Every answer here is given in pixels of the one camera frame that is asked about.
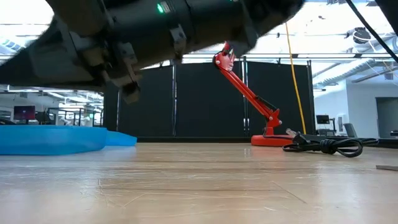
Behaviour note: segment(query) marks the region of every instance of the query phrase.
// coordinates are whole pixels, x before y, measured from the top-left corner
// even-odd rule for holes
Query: power cord
[[[362,154],[364,146],[375,145],[379,141],[377,139],[357,139],[349,138],[340,141],[333,139],[323,139],[321,141],[310,141],[307,140],[301,133],[295,133],[293,138],[293,144],[289,144],[283,147],[285,152],[307,152],[321,151],[325,154],[333,155],[338,152],[341,155],[349,158],[354,158]],[[346,149],[347,147],[357,147],[356,149]]]

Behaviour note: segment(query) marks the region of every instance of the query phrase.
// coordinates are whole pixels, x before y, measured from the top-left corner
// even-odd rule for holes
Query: red robot base
[[[242,80],[232,71],[234,66],[235,54],[233,48],[229,43],[225,43],[222,51],[217,53],[213,58],[213,63],[217,66],[220,72],[237,88],[248,101],[255,107],[255,109],[262,114],[266,119],[266,127],[263,135],[255,135],[251,138],[253,146],[269,146],[281,147],[292,144],[292,136],[289,135],[275,135],[274,127],[282,124],[278,118],[279,109],[272,104],[255,95]]]

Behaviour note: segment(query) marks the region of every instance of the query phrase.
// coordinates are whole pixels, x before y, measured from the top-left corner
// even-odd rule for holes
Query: black cable
[[[283,147],[285,152],[307,152],[307,151],[321,151],[325,154],[333,155],[338,152],[341,155],[349,158],[357,157],[362,154],[364,146],[375,145],[379,141],[377,139],[356,139],[349,138],[340,141],[333,139],[323,139],[319,141],[306,140],[303,135],[297,133],[293,138],[293,144]],[[357,147],[356,149],[347,149],[347,147]]]
[[[355,7],[354,3],[351,0],[346,0],[347,4],[350,6],[350,8],[353,10],[353,12],[356,14],[358,19],[363,23],[363,25],[368,29],[368,31],[376,38],[376,40],[379,42],[379,44],[386,50],[387,53],[391,55],[391,57],[398,63],[398,57],[395,55],[395,53],[387,46],[387,44],[380,38],[379,34],[377,34],[376,31],[366,22],[365,18],[361,15],[361,13],[357,10]]]

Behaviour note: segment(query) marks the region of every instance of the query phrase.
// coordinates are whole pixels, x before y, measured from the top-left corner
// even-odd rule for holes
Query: blue padding
[[[137,138],[116,131],[108,131],[106,136],[107,146],[135,146]]]
[[[0,155],[65,155],[101,150],[107,130],[81,126],[0,125]]]

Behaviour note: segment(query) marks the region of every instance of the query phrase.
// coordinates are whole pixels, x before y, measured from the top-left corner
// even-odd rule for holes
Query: wooden floor
[[[358,158],[248,144],[0,157],[0,223],[398,222],[398,150]]]

